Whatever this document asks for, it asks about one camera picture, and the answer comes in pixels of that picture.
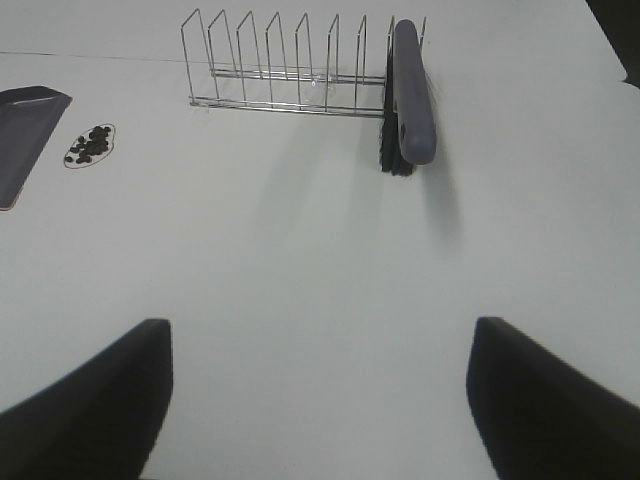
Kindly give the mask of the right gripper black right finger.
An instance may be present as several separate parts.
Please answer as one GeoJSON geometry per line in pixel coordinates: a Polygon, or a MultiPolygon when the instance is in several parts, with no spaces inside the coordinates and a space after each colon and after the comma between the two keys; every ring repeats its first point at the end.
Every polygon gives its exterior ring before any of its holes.
{"type": "Polygon", "coordinates": [[[636,479],[639,408],[507,321],[476,321],[470,411],[500,479],[636,479]]]}

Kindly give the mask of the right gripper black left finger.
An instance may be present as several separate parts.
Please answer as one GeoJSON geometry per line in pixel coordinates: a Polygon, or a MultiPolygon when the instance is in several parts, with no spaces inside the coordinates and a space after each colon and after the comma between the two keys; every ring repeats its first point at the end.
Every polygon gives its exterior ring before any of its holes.
{"type": "Polygon", "coordinates": [[[172,390],[171,325],[146,319],[2,412],[2,478],[140,478],[172,390]]]}

